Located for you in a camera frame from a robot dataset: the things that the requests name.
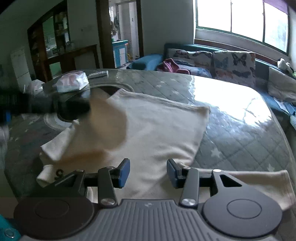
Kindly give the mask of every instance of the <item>blue cabinet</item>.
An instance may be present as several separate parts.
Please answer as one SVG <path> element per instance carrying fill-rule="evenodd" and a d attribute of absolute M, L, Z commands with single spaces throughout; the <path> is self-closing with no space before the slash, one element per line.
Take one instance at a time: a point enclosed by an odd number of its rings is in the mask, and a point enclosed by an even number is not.
<path fill-rule="evenodd" d="M 126 47 L 127 44 L 128 40 L 122 40 L 112 43 L 115 68 L 123 66 L 128 62 Z"/>

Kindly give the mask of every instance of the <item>sofa armrest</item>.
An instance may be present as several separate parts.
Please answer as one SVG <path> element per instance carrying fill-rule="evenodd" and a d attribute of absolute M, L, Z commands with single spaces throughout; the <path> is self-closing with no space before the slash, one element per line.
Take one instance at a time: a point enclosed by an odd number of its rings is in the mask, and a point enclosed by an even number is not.
<path fill-rule="evenodd" d="M 156 67 L 163 61 L 162 54 L 150 54 L 134 60 L 127 69 L 156 70 Z"/>

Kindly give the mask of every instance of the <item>wooden desk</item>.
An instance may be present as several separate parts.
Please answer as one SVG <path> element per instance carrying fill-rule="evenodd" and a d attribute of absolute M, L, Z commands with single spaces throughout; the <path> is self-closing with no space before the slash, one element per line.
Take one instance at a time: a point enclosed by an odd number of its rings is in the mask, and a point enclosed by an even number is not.
<path fill-rule="evenodd" d="M 98 57 L 98 52 L 96 50 L 96 45 L 90 45 L 90 46 L 87 46 L 84 48 L 71 50 L 71 51 L 65 52 L 63 54 L 56 54 L 56 55 L 53 55 L 53 56 L 49 57 L 48 59 L 46 59 L 44 61 L 45 79 L 48 81 L 52 80 L 52 74 L 51 74 L 49 65 L 60 62 L 62 73 L 73 71 L 73 70 L 76 70 L 75 57 L 78 57 L 78 56 L 88 53 L 88 52 L 92 52 L 94 54 L 94 61 L 96 64 L 96 68 L 99 69 L 100 65 L 99 65 L 99 57 Z"/>

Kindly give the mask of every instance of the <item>window frame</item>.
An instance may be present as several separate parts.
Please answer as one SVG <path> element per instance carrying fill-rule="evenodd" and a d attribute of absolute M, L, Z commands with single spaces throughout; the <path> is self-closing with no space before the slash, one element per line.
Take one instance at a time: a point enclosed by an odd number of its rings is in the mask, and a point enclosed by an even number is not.
<path fill-rule="evenodd" d="M 290 11 L 289 11 L 289 6 L 287 5 L 287 9 L 288 9 L 288 41 L 287 41 L 287 52 L 281 50 L 281 49 L 278 49 L 270 44 L 267 44 L 264 42 L 264 39 L 265 39 L 265 4 L 264 2 L 262 1 L 262 4 L 263 4 L 263 35 L 262 35 L 262 41 L 258 41 L 256 39 L 252 39 L 252 38 L 249 38 L 247 36 L 244 36 L 244 35 L 240 35 L 240 34 L 236 34 L 236 33 L 233 33 L 232 32 L 232 2 L 230 3 L 230 13 L 231 13 L 231 16 L 230 16 L 230 32 L 229 31 L 225 31 L 225 30 L 220 30 L 220 29 L 216 29 L 216 28 L 208 28 L 208 27 L 201 27 L 198 25 L 198 6 L 197 6 L 197 2 L 200 1 L 200 0 L 195 0 L 196 1 L 196 28 L 197 29 L 206 29 L 206 30 L 212 30 L 212 31 L 217 31 L 217 32 L 221 32 L 221 33 L 225 33 L 225 34 L 231 34 L 231 35 L 234 35 L 234 36 L 238 36 L 238 37 L 241 37 L 241 38 L 244 38 L 244 39 L 248 39 L 248 40 L 251 40 L 253 42 L 256 42 L 256 43 L 259 43 L 259 44 L 263 44 L 267 47 L 270 47 L 286 56 L 289 56 L 289 51 L 290 51 L 290 35 L 291 35 L 291 29 L 290 29 Z"/>

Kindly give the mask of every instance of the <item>white refrigerator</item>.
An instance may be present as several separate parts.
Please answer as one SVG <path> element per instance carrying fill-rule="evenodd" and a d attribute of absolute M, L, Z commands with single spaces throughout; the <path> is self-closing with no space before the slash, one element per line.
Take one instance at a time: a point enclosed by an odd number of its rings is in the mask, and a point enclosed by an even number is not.
<path fill-rule="evenodd" d="M 11 54 L 11 62 L 19 89 L 21 92 L 23 92 L 24 89 L 26 89 L 26 87 L 31 82 L 31 76 L 29 73 L 25 51 L 23 48 L 14 51 Z"/>

